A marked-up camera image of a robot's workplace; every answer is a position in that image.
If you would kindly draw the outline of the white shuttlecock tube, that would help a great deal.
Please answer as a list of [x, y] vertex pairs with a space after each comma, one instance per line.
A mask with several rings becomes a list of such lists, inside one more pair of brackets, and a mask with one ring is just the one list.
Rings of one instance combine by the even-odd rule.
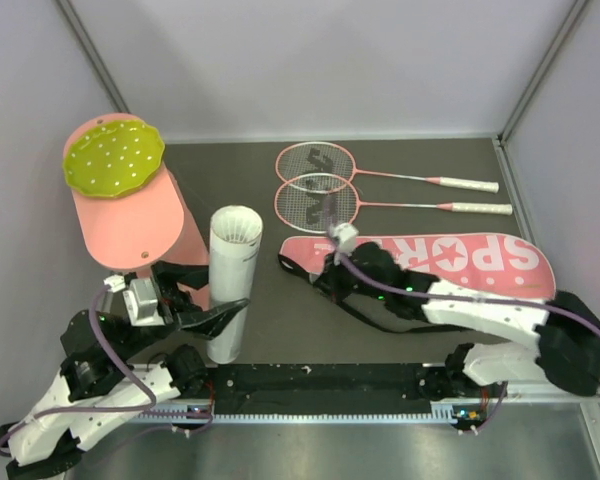
[[[215, 307], [221, 303], [250, 297], [263, 234], [263, 221], [261, 235], [249, 244], [234, 244], [220, 239], [212, 231], [211, 221], [209, 282], [210, 301]], [[246, 317], [245, 309], [217, 338], [207, 343], [207, 355], [214, 363], [229, 364], [237, 359], [241, 350]]]

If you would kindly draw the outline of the white feather shuttlecock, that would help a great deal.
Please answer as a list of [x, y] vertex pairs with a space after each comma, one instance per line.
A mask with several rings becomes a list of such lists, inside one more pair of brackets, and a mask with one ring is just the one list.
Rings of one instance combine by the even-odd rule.
[[261, 235], [262, 220], [249, 207], [231, 205], [221, 208], [213, 215], [211, 229], [226, 242], [249, 244]]

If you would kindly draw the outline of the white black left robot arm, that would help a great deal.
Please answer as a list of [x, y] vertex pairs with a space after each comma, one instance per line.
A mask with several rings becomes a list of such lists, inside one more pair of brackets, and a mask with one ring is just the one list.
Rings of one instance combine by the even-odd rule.
[[183, 345], [162, 360], [136, 368], [133, 357], [174, 332], [218, 337], [249, 304], [247, 298], [210, 309], [190, 293], [209, 283], [206, 265], [155, 263], [149, 273], [114, 274], [105, 294], [121, 293], [125, 312], [95, 305], [76, 313], [61, 337], [65, 359], [27, 416], [0, 427], [0, 455], [10, 479], [48, 479], [77, 465], [101, 439], [157, 405], [211, 391], [197, 349]]

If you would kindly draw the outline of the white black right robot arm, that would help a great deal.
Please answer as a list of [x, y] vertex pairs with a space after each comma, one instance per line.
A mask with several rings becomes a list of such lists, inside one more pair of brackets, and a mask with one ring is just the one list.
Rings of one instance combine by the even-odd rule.
[[600, 389], [600, 320], [572, 292], [521, 299], [462, 286], [404, 268], [374, 242], [348, 255], [328, 254], [307, 280], [369, 325], [375, 320], [350, 307], [350, 297], [373, 299], [421, 332], [468, 330], [502, 339], [501, 347], [470, 342], [447, 356], [447, 384], [458, 395], [517, 380], [546, 381], [581, 397]]

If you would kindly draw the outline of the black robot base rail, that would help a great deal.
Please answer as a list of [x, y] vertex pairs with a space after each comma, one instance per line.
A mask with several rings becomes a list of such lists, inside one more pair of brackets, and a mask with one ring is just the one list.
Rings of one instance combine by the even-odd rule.
[[483, 387], [442, 366], [395, 364], [234, 364], [211, 367], [182, 399], [218, 415], [427, 413], [434, 401], [481, 400]]

